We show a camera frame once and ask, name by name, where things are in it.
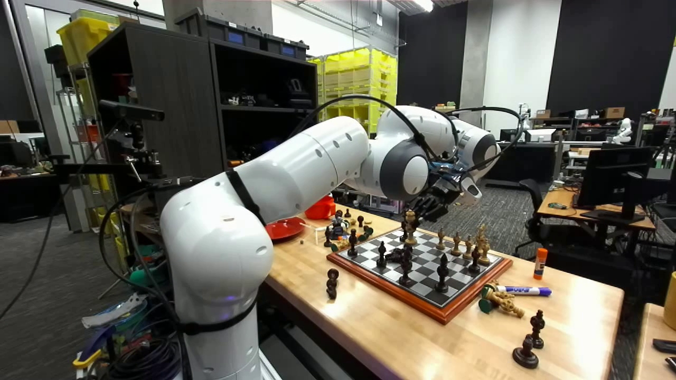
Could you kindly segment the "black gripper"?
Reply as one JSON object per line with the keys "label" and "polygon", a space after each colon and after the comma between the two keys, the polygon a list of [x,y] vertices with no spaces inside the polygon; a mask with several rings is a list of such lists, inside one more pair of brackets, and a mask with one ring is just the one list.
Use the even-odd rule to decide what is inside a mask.
{"label": "black gripper", "polygon": [[462,175],[436,175],[431,185],[423,189],[413,203],[413,211],[419,220],[427,215],[444,215],[448,205],[462,192]]}

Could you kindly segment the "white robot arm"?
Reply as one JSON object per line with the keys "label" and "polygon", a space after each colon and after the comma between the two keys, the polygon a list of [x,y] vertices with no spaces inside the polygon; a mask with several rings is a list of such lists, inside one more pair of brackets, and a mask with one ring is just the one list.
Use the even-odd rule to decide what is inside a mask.
{"label": "white robot arm", "polygon": [[303,128],[253,161],[176,192],[161,211],[190,380],[262,380],[257,292],[273,268],[266,225],[340,185],[408,200],[436,159],[467,181],[500,151],[493,132],[431,108],[393,105],[368,131],[352,115]]}

